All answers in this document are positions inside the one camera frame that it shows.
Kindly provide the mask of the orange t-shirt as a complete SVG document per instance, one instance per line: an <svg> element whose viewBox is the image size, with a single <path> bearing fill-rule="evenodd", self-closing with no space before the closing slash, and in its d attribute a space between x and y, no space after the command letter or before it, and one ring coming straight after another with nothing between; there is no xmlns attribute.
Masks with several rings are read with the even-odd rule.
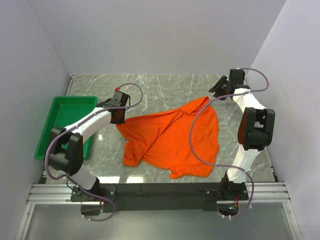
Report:
<svg viewBox="0 0 320 240"><path fill-rule="evenodd" d="M169 177L208 177L219 151L219 122L209 97L179 108L128 118L117 130L127 140L122 163L137 167L141 161L170 170Z"/></svg>

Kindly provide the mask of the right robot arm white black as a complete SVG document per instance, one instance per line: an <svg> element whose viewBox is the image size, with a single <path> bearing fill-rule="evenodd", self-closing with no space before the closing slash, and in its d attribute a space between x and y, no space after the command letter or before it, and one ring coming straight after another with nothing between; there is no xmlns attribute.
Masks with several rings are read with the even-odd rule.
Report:
<svg viewBox="0 0 320 240"><path fill-rule="evenodd" d="M222 200L248 199L246 180L256 157L272 142L276 113L263 106L245 84L246 68L233 68L209 89L221 101L230 97L242 111L237 132L238 150L219 187Z"/></svg>

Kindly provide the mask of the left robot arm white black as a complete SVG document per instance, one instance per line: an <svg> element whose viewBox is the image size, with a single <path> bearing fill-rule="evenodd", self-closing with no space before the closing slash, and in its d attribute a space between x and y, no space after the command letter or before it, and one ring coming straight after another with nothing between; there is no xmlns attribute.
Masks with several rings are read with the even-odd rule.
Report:
<svg viewBox="0 0 320 240"><path fill-rule="evenodd" d="M83 165L84 143L108 124L123 124L130 106L130 95L116 88L112 98L97 104L85 117L65 127L54 127L44 157L49 177L66 177L88 201L102 197L99 179Z"/></svg>

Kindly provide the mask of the green plastic tray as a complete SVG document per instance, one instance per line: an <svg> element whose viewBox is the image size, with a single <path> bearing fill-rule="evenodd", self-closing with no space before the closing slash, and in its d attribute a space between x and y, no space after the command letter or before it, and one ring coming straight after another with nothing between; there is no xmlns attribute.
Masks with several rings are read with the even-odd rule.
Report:
<svg viewBox="0 0 320 240"><path fill-rule="evenodd" d="M43 160L54 127L66 127L88 115L97 105L96 96L57 96L53 99L34 158Z"/></svg>

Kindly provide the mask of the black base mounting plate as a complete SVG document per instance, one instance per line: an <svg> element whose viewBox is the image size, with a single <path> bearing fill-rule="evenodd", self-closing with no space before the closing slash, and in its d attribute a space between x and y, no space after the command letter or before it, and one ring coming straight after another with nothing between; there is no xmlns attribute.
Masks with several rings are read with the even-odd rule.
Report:
<svg viewBox="0 0 320 240"><path fill-rule="evenodd" d="M249 199L245 183L102 183L107 198L103 213L116 211L198 210L217 211L219 201Z"/></svg>

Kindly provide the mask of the aluminium frame rail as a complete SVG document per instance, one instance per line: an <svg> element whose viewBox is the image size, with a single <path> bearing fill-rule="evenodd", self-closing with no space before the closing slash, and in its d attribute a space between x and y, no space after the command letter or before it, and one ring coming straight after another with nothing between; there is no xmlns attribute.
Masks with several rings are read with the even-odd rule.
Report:
<svg viewBox="0 0 320 240"><path fill-rule="evenodd" d="M258 182L252 186L246 183L246 192L253 194L251 203L282 203L285 217L294 240L301 240L302 234L291 204L291 199L284 182ZM15 236L24 240L36 205L97 205L98 202L71 200L73 192L65 184L33 184Z"/></svg>

